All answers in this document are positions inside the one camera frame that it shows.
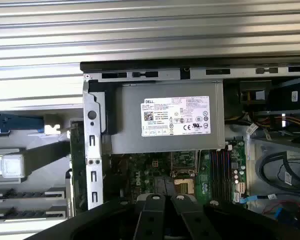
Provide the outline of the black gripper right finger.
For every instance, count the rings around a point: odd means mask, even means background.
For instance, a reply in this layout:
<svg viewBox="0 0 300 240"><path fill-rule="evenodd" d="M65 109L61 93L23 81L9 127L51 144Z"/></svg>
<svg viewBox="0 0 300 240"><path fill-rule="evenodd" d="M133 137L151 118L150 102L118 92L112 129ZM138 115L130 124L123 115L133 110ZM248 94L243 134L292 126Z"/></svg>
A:
<svg viewBox="0 0 300 240"><path fill-rule="evenodd" d="M166 179L166 193L176 211L176 226L187 240L300 240L300 229L221 200L199 204Z"/></svg>

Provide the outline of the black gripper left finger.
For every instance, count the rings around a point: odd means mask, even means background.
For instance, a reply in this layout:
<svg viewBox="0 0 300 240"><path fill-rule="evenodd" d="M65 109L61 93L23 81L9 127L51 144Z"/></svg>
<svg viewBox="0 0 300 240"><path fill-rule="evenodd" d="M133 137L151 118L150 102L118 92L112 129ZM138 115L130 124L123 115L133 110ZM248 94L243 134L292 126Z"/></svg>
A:
<svg viewBox="0 0 300 240"><path fill-rule="evenodd" d="M31 240L162 240L167 196L165 177L135 204L116 198L29 237Z"/></svg>

